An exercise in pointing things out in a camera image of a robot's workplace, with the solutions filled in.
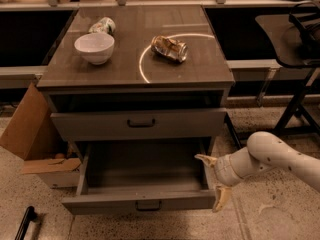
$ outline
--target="cabinet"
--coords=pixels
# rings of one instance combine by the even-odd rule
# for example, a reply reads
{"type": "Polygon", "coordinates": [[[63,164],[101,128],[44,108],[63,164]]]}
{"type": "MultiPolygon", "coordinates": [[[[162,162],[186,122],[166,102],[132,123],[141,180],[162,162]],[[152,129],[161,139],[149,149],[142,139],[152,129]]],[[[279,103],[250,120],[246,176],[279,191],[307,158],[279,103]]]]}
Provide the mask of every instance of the cabinet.
{"type": "Polygon", "coordinates": [[[63,204],[73,214],[211,208],[194,155],[210,154],[233,82],[199,5],[81,8],[37,86],[82,160],[76,196],[63,204]],[[93,66],[73,43],[104,16],[117,25],[116,45],[93,66]],[[152,54],[155,35],[186,42],[187,60],[152,54]]]}

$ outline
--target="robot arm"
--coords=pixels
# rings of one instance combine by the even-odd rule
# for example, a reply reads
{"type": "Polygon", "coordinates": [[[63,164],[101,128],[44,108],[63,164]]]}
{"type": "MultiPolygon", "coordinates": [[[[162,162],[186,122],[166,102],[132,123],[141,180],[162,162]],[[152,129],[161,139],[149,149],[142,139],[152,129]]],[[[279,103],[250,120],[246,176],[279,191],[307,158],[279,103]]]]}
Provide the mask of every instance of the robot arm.
{"type": "Polygon", "coordinates": [[[320,192],[320,160],[294,150],[281,139],[268,132],[252,134],[247,147],[237,152],[214,158],[196,155],[196,158],[214,170],[216,181],[222,187],[216,188],[217,201],[214,211],[222,209],[230,194],[229,188],[242,182],[245,178],[259,174],[275,167],[289,170],[306,184],[320,192]]]}

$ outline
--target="brown countertop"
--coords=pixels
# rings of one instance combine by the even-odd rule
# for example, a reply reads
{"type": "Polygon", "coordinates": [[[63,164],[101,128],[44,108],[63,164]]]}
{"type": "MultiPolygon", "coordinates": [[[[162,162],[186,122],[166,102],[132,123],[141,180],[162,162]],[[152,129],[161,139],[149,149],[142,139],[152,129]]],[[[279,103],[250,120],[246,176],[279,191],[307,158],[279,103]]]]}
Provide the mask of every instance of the brown countertop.
{"type": "Polygon", "coordinates": [[[230,86],[233,81],[200,5],[115,6],[79,9],[38,88],[230,86]],[[105,16],[116,24],[115,48],[105,64],[95,66],[77,54],[74,42],[105,16]],[[176,64],[147,49],[156,35],[176,35],[187,43],[187,60],[176,64]]]}

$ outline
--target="black handle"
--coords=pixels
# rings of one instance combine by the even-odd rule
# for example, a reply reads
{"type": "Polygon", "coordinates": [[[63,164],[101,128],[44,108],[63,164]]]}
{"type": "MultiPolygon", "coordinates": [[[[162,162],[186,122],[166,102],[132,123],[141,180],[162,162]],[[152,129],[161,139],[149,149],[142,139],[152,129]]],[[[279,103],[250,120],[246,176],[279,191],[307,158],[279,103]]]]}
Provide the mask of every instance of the black handle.
{"type": "Polygon", "coordinates": [[[150,122],[134,122],[130,119],[127,120],[127,125],[130,128],[149,128],[156,124],[156,119],[152,119],[150,122]]]}
{"type": "Polygon", "coordinates": [[[162,202],[161,200],[159,201],[158,207],[155,208],[139,208],[139,203],[138,201],[136,202],[136,210],[138,212],[155,212],[155,211],[159,211],[162,208],[162,202]]]}

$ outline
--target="drawer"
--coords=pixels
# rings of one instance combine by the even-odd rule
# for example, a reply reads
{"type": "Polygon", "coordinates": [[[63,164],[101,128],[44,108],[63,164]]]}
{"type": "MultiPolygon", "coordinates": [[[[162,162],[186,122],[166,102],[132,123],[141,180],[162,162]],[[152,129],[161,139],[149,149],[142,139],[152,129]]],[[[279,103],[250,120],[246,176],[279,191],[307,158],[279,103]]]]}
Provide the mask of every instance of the drawer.
{"type": "Polygon", "coordinates": [[[62,203],[73,214],[211,209],[199,138],[90,143],[77,196],[62,203]]]}
{"type": "Polygon", "coordinates": [[[215,136],[224,108],[103,113],[53,113],[66,141],[152,139],[215,136]]]}

